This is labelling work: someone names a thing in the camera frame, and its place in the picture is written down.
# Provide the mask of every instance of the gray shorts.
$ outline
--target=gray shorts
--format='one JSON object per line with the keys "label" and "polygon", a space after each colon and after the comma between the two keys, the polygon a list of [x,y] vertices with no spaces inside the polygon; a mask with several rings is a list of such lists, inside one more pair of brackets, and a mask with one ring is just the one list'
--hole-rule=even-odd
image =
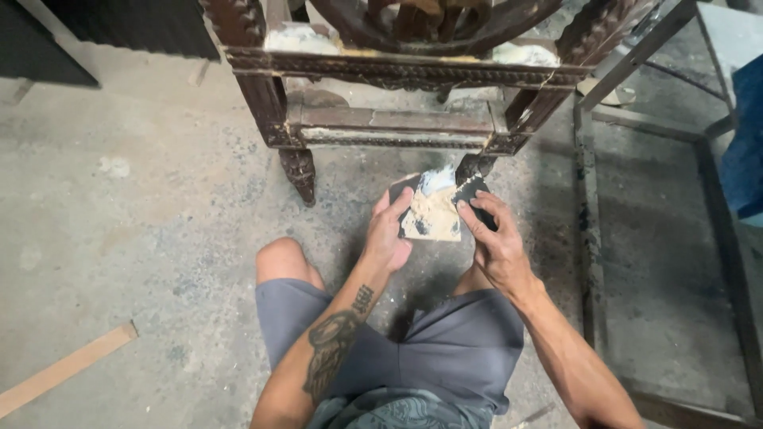
{"label": "gray shorts", "polygon": [[[332,299],[297,279],[269,280],[256,287],[255,295],[271,368]],[[505,414],[504,390],[522,353],[523,331],[517,310],[495,289],[417,311],[400,344],[363,324],[329,397],[353,397],[379,387],[425,389],[446,402]]]}

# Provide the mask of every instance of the carved wooden chair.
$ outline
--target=carved wooden chair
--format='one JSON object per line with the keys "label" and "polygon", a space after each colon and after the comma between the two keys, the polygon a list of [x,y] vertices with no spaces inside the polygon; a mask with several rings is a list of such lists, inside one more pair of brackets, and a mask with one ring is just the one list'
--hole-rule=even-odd
{"label": "carved wooden chair", "polygon": [[[289,22],[285,0],[266,0],[267,16],[259,0],[199,1],[265,144],[278,149],[308,207],[315,204],[315,144],[467,150],[457,179],[476,171],[487,175],[497,156],[522,148],[655,3],[591,0],[554,41],[517,37],[554,13],[561,0],[495,6],[491,0],[312,0],[338,36],[322,25]],[[310,43],[299,41],[306,37]],[[559,65],[494,60],[494,48],[509,41],[545,47]],[[434,91],[441,102],[456,87],[520,91],[507,105],[485,102],[466,111],[377,111],[287,100],[282,78],[291,76]]]}

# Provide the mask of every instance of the knee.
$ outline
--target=knee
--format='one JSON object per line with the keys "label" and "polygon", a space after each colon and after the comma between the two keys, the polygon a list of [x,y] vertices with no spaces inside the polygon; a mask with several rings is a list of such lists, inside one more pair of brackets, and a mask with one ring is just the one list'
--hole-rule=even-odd
{"label": "knee", "polygon": [[283,260],[302,257],[302,246],[291,237],[280,237],[266,244],[257,252],[256,266],[268,266]]}

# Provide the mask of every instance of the tattoo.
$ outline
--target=tattoo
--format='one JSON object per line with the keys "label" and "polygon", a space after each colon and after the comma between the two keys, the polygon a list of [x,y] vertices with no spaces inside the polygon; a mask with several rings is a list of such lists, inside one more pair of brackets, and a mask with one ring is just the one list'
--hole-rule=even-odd
{"label": "tattoo", "polygon": [[366,285],[360,286],[358,289],[358,295],[355,297],[355,302],[351,305],[353,310],[358,314],[365,314],[371,304],[371,299],[374,297],[374,291]]}
{"label": "tattoo", "polygon": [[338,311],[320,322],[307,333],[307,342],[313,347],[313,356],[307,366],[307,378],[302,390],[309,394],[316,407],[339,371],[344,356],[355,342],[355,331],[362,323],[361,316],[368,310],[374,292],[360,286],[352,310]]}

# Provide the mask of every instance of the metal frame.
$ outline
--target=metal frame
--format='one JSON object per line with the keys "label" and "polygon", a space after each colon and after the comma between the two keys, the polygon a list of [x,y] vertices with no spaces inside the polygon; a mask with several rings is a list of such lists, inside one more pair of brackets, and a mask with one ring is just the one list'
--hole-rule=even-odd
{"label": "metal frame", "polygon": [[[744,357],[755,416],[741,418],[702,406],[648,394],[641,392],[630,383],[625,383],[626,388],[644,418],[668,427],[678,429],[763,427],[763,360],[761,360],[761,343],[758,338],[758,327],[761,327],[763,319],[758,317],[758,320],[755,320],[755,309],[751,304],[755,301],[750,299],[742,251],[736,233],[736,220],[729,212],[720,187],[713,154],[710,151],[711,139],[733,129],[733,114],[713,123],[703,132],[688,124],[598,105],[606,95],[695,16],[697,16],[695,0],[681,0],[596,87],[576,103],[575,150],[578,160],[579,219],[585,272],[582,286],[584,336],[607,362],[607,303],[604,293],[604,268],[600,261],[601,234],[592,122],[595,120],[618,124],[692,144],[697,157],[705,204],[718,245],[723,278],[735,315],[736,330]],[[704,32],[704,35],[707,40],[707,32]]]}

